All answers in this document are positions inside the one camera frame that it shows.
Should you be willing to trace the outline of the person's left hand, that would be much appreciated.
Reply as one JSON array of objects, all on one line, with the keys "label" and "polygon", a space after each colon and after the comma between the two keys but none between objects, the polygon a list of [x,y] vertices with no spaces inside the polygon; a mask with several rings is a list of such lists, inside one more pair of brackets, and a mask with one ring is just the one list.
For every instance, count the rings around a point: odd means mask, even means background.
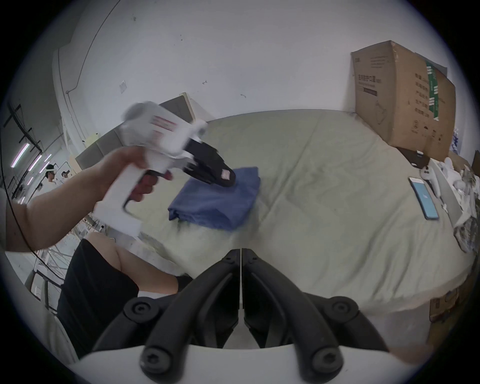
[{"label": "person's left hand", "polygon": [[95,181],[99,190],[98,201],[103,199],[111,184],[128,165],[134,165],[142,171],[142,177],[129,194],[128,200],[141,202],[145,195],[153,192],[159,178],[147,173],[144,152],[144,149],[138,146],[118,148],[94,166]]}]

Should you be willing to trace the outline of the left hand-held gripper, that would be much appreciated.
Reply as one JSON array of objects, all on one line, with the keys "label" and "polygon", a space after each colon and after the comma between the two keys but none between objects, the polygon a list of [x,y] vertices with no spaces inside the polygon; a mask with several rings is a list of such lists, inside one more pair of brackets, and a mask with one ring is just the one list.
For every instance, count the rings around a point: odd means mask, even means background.
[{"label": "left hand-held gripper", "polygon": [[[218,151],[202,141],[207,123],[195,119],[191,123],[176,116],[161,105],[148,101],[132,105],[122,116],[123,142],[144,148],[147,171],[163,176],[180,169],[202,183],[230,188],[235,184],[235,172]],[[93,215],[115,230],[138,237],[141,219],[127,211],[126,206],[135,186],[147,171],[129,164],[112,183]]]}]

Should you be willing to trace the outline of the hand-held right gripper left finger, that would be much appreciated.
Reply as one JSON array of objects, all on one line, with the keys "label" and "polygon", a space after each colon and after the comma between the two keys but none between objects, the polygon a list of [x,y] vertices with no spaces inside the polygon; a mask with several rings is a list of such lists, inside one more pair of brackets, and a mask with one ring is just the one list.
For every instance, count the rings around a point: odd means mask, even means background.
[{"label": "hand-held right gripper left finger", "polygon": [[181,375],[191,343],[221,349],[238,325],[240,275],[241,250],[232,249],[180,293],[130,299],[92,352],[143,345],[145,375]]}]

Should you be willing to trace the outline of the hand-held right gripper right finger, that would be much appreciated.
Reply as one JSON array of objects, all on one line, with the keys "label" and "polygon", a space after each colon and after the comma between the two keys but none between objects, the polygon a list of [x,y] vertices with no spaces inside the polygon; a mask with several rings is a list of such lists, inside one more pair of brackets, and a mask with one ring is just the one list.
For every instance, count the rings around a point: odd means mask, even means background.
[{"label": "hand-held right gripper right finger", "polygon": [[293,345],[302,379],[333,379],[340,346],[389,352],[373,324],[348,297],[301,291],[251,249],[241,250],[244,323],[261,349]]}]

